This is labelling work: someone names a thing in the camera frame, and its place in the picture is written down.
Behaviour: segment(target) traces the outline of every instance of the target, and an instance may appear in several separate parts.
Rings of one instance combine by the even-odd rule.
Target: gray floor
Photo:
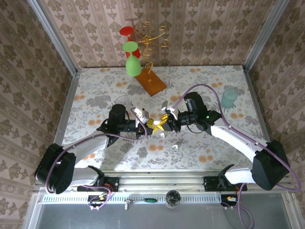
[[[36,229],[242,229],[237,209],[203,204],[109,204],[99,211],[87,205],[43,205]],[[242,206],[255,219],[255,229],[290,229],[280,194],[244,195]],[[243,214],[249,226],[249,217]]]

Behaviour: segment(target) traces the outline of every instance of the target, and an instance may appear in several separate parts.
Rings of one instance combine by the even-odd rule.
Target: metal frame
[[[64,106],[64,110],[62,113],[62,117],[60,120],[60,127],[55,137],[55,142],[58,144],[62,144],[64,130],[66,128],[69,114],[71,110],[71,106],[73,103],[73,98],[77,89],[80,72],[78,72],[77,76],[73,78],[68,97]],[[269,141],[270,137],[267,132],[267,128],[265,126],[262,112],[260,110],[253,85],[250,80],[250,76],[248,71],[245,70],[245,77],[248,82],[249,90],[251,93],[251,97],[254,102],[255,110],[258,115],[258,119],[260,121],[262,132],[264,137]],[[110,177],[120,177],[120,187],[118,194],[114,196],[142,196],[142,195],[165,195],[169,190],[178,190],[182,195],[206,195],[204,192],[203,185],[203,177],[204,176],[217,176],[219,171],[204,171],[204,170],[142,170],[139,171],[103,171],[106,176]],[[288,178],[284,178],[281,183],[284,186],[292,187],[290,184],[290,180]],[[295,200],[294,194],[288,194],[286,190],[274,187],[272,191],[265,191],[258,187],[256,184],[248,184],[248,191],[244,192],[244,195],[249,194],[261,194],[261,193],[282,193],[284,201],[289,200],[289,203],[286,202],[286,210],[289,216],[292,228],[294,229],[302,229],[302,215],[300,213],[300,208],[298,208],[297,201]],[[79,194],[76,192],[75,188],[70,188],[66,190],[66,194],[68,193],[72,197],[76,197]],[[221,192],[221,194],[231,194],[231,192]],[[35,225],[38,220],[38,216],[41,209],[41,203],[43,197],[46,195],[44,187],[40,184],[35,186],[33,197],[30,203],[30,207],[28,209],[28,218],[24,223],[23,228],[35,228]]]
[[[70,111],[72,108],[75,92],[78,87],[78,81],[80,79],[80,75],[81,75],[81,70],[78,70],[75,77],[72,78],[70,88],[68,91],[68,95],[66,98],[66,102],[65,102],[65,105],[62,110],[61,119],[59,121],[58,128],[57,128],[55,138],[54,138],[54,143],[57,143],[59,145],[62,144],[63,137],[65,135],[65,131],[67,128],[67,123],[69,120],[69,115],[70,115]]]
[[[158,202],[156,204],[165,204],[165,195],[161,194],[140,194],[140,195],[130,195],[125,193],[114,193],[107,204],[121,204],[122,207],[125,204],[126,199],[136,200],[142,198],[154,198]],[[216,193],[207,194],[181,194],[181,204],[220,204],[221,195]],[[77,195],[70,193],[60,194],[54,197],[54,195],[44,195],[42,204],[88,204],[88,193],[78,193]]]
[[[125,194],[150,194],[165,195],[170,190],[177,190],[180,194],[204,194],[203,177],[218,176],[219,171],[180,171],[180,170],[148,170],[148,171],[103,171],[107,177],[120,177],[120,186],[118,193]],[[289,178],[284,178],[281,185],[292,187]],[[258,187],[256,184],[247,184],[248,191],[243,194],[268,194],[268,193],[286,193],[287,191],[274,187],[272,191],[266,191]],[[42,184],[36,185],[34,193],[46,193]],[[69,188],[65,191],[70,195],[74,195],[76,188]],[[233,192],[213,192],[217,194],[232,194]]]
[[[267,129],[266,123],[264,121],[263,113],[262,113],[261,107],[259,105],[259,102],[257,100],[252,81],[250,79],[249,71],[245,67],[243,67],[243,70],[244,70],[244,75],[246,77],[246,81],[247,81],[247,84],[249,87],[252,102],[254,104],[254,108],[255,108],[255,111],[257,114],[257,118],[258,118],[259,124],[261,125],[261,128],[262,128],[262,134],[264,136],[264,139],[267,140],[268,142],[270,142],[271,138],[269,136],[268,129]]]
[[[273,29],[275,28],[288,3],[289,0],[277,0],[274,6],[272,7],[271,12],[264,26],[262,27],[261,32],[259,33],[246,61],[244,62],[244,66],[248,71],[253,67],[257,57],[262,51],[264,45],[266,44],[269,36],[271,35]]]
[[[33,10],[35,11],[39,21],[41,22],[41,24],[44,27],[47,34],[49,35],[51,41],[53,42],[56,50],[60,54],[66,67],[70,71],[71,75],[74,77],[77,72],[76,65],[74,64],[72,58],[70,57],[67,49],[61,42],[61,39],[60,39],[58,33],[56,32],[55,28],[53,27],[51,20],[48,17],[48,14],[45,12],[45,10],[42,7],[39,0],[28,0],[28,2],[32,6]]]

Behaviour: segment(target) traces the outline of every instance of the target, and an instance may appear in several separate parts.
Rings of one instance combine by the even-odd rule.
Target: floral tablecloth
[[[241,66],[154,67],[153,71],[167,88],[150,97],[136,79],[126,74],[125,68],[83,69],[63,143],[71,143],[96,130],[108,117],[111,106],[120,95],[128,96],[131,106],[145,108],[150,118],[157,119],[163,114],[163,101],[175,104],[188,88],[197,83],[210,85],[220,98],[225,89],[234,89],[238,97],[232,107],[224,109],[224,115],[231,125],[263,138]],[[218,111],[216,98],[208,88],[193,90],[202,96],[208,109]],[[178,108],[186,110],[184,103],[180,103]],[[132,133],[122,135],[135,137]],[[111,147],[84,158],[77,167],[221,170],[228,164],[244,166],[250,161],[226,142],[207,133],[193,134],[184,126],[180,133],[165,132],[165,138],[158,132],[141,142],[119,139]]]

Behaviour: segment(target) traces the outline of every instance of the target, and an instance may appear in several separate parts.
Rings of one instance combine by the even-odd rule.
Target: clear glass cup
[[[165,196],[165,204],[168,208],[175,208],[180,204],[181,196],[176,190],[169,191]]]
[[[114,104],[122,104],[126,108],[128,108],[130,106],[130,99],[125,95],[121,95],[116,98],[116,100],[114,101]]]
[[[221,106],[223,108],[231,107],[234,101],[237,99],[237,96],[238,94],[233,89],[225,90],[221,98]]]

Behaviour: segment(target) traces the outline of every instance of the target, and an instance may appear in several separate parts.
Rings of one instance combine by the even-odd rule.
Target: green screwdriver handle
[[[144,202],[148,202],[148,203],[156,203],[156,202],[158,202],[157,199],[153,199],[153,198],[144,198],[143,201]]]

